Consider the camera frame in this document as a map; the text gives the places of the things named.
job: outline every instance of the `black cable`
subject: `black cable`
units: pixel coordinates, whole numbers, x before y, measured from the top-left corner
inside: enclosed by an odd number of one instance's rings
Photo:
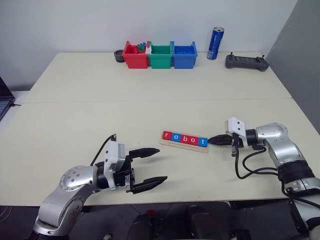
[[[255,156],[255,155],[258,155],[258,154],[261,154],[261,153],[264,153],[267,149],[264,147],[263,150],[261,151],[258,151],[258,152],[254,152],[252,154],[249,154],[248,156],[246,156],[243,160],[242,160],[242,165],[243,167],[249,171],[248,174],[244,175],[244,176],[240,176],[239,175],[239,169],[238,169],[238,162],[239,162],[239,148],[238,148],[238,143],[239,143],[239,138],[238,136],[235,134],[233,136],[233,139],[234,139],[234,148],[235,148],[235,173],[236,173],[236,176],[239,178],[239,179],[245,179],[249,176],[251,176],[252,174],[265,174],[265,175],[275,175],[275,176],[278,176],[277,173],[275,172],[259,172],[259,171],[262,171],[262,170],[275,170],[277,171],[276,168],[274,167],[262,167],[262,168],[258,168],[256,170],[251,170],[249,169],[247,166],[246,166],[246,160],[248,160],[250,157],[252,156]],[[305,204],[309,204],[313,207],[316,207],[318,209],[320,209],[320,205],[317,204],[317,203],[314,203],[312,201],[309,201],[309,200],[306,200],[306,199],[303,199],[303,198],[300,198],[300,197],[297,197],[297,196],[293,196],[289,193],[286,192],[285,190],[285,183],[283,181],[281,181],[281,192],[283,193],[283,195],[285,195],[286,197],[290,198],[290,199],[293,199],[293,200],[296,200],[296,201],[299,201],[299,202],[302,202],[302,203],[305,203]]]
[[[288,197],[290,199],[294,199],[294,200],[297,200],[299,202],[302,202],[302,203],[305,203],[305,204],[309,204],[311,206],[314,206],[314,207],[320,209],[320,205],[319,204],[316,204],[316,203],[314,203],[312,201],[309,201],[309,200],[306,200],[306,199],[303,199],[303,198],[300,198],[300,197],[297,197],[297,196],[292,196],[289,193],[287,193],[285,191],[285,183],[283,181],[281,181],[281,192],[283,193],[283,195],[285,195],[286,197]]]
[[[90,166],[93,166],[95,161],[97,160],[97,158],[99,157],[99,154],[101,153],[102,149],[104,149],[104,146],[106,145],[106,143],[112,139],[112,138],[116,138],[116,135],[115,134],[112,134],[111,136],[109,136],[105,141],[104,143],[102,144],[102,146],[100,147],[99,151],[96,153],[94,159],[92,160],[92,162],[90,163]]]
[[[235,147],[235,162],[234,162],[235,174],[239,179],[246,179],[247,177],[251,176],[252,174],[257,174],[258,172],[263,171],[263,170],[270,170],[270,167],[262,167],[262,168],[258,168],[256,170],[250,170],[250,172],[247,173],[246,175],[240,176],[239,175],[239,169],[238,169],[239,149],[238,149],[238,146],[236,144],[234,145],[234,147]],[[275,172],[265,172],[264,174],[278,176],[278,174],[275,173]]]
[[[265,151],[267,151],[267,149],[265,147],[263,147],[262,150],[260,151],[257,151],[257,152],[254,152],[254,153],[251,153],[249,154],[248,156],[246,156],[243,160],[242,160],[242,166],[248,171],[248,172],[253,172],[253,170],[249,169],[247,166],[246,166],[246,161],[255,156],[255,155],[258,155],[258,154],[262,154],[264,153]],[[265,167],[265,170],[273,170],[273,171],[278,171],[276,168],[274,167]],[[268,174],[272,174],[274,175],[275,172],[270,172],[270,171],[263,171],[263,172],[256,172],[255,174],[260,174],[260,175],[268,175]]]

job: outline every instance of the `white wall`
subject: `white wall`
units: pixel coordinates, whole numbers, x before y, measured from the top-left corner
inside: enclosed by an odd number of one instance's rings
[[[113,52],[137,44],[191,44],[267,54],[297,0],[0,0],[0,76],[29,89],[58,52]]]

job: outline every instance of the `blue plastic bin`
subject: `blue plastic bin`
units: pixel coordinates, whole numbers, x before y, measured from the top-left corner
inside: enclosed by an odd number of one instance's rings
[[[196,44],[190,46],[175,46],[172,44],[173,65],[175,69],[193,69],[198,56]]]

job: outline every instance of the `gray wall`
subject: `gray wall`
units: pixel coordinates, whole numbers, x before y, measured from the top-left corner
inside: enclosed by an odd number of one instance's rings
[[[319,0],[298,0],[266,60],[320,133]]]

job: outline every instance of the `red letter block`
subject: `red letter block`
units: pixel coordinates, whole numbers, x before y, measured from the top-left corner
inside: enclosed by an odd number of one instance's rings
[[[172,132],[170,131],[163,131],[162,139],[171,140]]]
[[[198,145],[198,137],[197,136],[189,136],[189,144]]]
[[[180,143],[189,144],[189,139],[190,139],[190,136],[188,136],[188,135],[181,135]]]

